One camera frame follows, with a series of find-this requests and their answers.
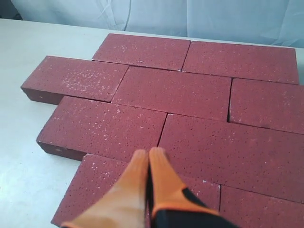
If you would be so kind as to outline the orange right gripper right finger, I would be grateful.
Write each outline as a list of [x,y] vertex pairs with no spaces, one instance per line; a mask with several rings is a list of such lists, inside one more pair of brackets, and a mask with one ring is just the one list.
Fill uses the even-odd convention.
[[152,181],[152,228],[219,228],[219,213],[187,198],[191,192],[171,166],[165,150],[153,147],[149,151]]

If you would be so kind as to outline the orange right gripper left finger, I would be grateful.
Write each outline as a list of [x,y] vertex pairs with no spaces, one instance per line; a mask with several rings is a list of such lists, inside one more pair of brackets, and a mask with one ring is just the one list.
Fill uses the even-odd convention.
[[143,228],[145,227],[146,188],[149,156],[136,150],[113,187],[93,206],[62,228]]

